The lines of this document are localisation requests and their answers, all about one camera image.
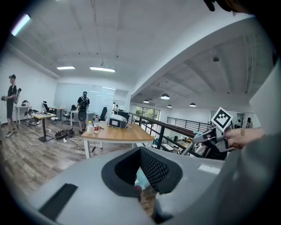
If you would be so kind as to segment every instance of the wooden table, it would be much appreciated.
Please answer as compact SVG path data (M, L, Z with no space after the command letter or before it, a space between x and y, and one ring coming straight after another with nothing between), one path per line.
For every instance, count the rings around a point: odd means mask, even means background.
M27 105L27 106L21 106L21 105L16 105L15 106L15 108L16 108L16 122L18 121L18 124L19 125L21 125L21 118L20 118L20 115L19 115L19 111L20 111L20 109L32 109L32 106L30 106L30 105Z
M70 111L70 126L72 126L72 114L73 113L76 113L76 114L78 114L79 113L79 111L78 110L72 110L72 111ZM89 115L90 114L93 114L93 115L95 115L95 112L86 112L86 120L85 120L85 123L86 124L88 124L88 119L89 119Z
M100 148L102 148L102 143L123 143L123 144L135 144L135 143L148 143L148 147L154 141L154 137L150 136L146 131L144 131L140 126L134 123L129 123L127 128L115 128L110 127L106 123L100 123L100 127L104 129L99 129L97 134L89 134L85 132L82 134L84 138L84 146L86 152L86 158L89 159L90 149L89 141L101 142Z
M46 135L45 119L46 119L46 118L51 118L51 117L56 117L57 115L51 114L51 113L44 114L44 115L43 115L43 114L35 114L35 113L34 113L33 116L34 116L35 118L37 118L37 119L42 120L42 124L43 124L43 133L44 133L44 136L38 138L39 141L41 141L41 142L48 142L48 141L52 140L52 139L53 139L52 137Z
M57 107L50 107L50 109L54 109L54 113L57 115L57 109L61 111L61 115L62 115L62 111L64 110L64 108L57 108Z

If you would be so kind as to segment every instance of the hand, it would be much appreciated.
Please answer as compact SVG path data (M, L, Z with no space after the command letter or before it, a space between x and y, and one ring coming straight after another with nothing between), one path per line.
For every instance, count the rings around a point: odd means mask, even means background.
M229 147L236 149L242 149L245 145L260 139L262 136L264 136L264 131L260 127L252 129L229 129L224 134L224 137L228 139Z

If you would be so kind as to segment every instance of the water bottle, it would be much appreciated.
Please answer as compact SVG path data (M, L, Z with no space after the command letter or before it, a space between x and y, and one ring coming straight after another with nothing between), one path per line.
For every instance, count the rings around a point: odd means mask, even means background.
M93 133L92 121L89 121L89 122L88 122L87 133L88 133L88 134L92 134L92 133Z
M94 120L94 133L97 134L98 133L98 118L96 116L95 120Z

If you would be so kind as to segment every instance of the wooden floor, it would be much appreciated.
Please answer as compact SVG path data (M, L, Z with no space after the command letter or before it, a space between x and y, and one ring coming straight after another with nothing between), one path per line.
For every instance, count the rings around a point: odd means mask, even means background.
M55 131L69 128L70 126L67 124L59 122L54 125L47 120L46 130L51 130L51 132L47 133L49 136L54 137ZM77 123L73 125L73 129L75 134L78 135L79 128ZM8 132L7 125L3 126L1 130L3 135L5 135ZM0 145L1 171L4 172L11 187L26 199L52 177L61 173L76 162L86 160L85 151L81 149L84 148L81 136L71 138L63 145L62 140L57 140L55 138L54 140L60 145L54 141L42 144L38 140L41 136L43 136L43 129L41 127L27 127L25 122L22 122L18 132L10 138L4 137L2 141L3 146ZM99 157L103 154L130 148L132 146L131 144L103 143L103 148L101 149L99 142L96 142L95 145L96 149L91 153L91 157ZM90 142L90 149L93 147L94 143ZM154 201L155 193L153 191L148 189L142 193L141 204L149 215L153 212Z

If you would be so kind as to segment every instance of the black t-shirt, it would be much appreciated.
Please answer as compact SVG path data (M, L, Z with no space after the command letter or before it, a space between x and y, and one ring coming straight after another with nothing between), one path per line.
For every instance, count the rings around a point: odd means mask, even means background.
M9 90L8 90L8 97L12 96L13 94L16 94L17 93L17 86L16 85L11 85L9 87ZM7 102L13 102L14 99L8 99Z
M79 104L81 104L81 102L82 102L82 101L85 101L86 99L87 99L87 97L84 97L84 96L83 96L83 99L82 99L81 97L79 97L79 99L78 99L78 101L77 101L77 102L78 102Z

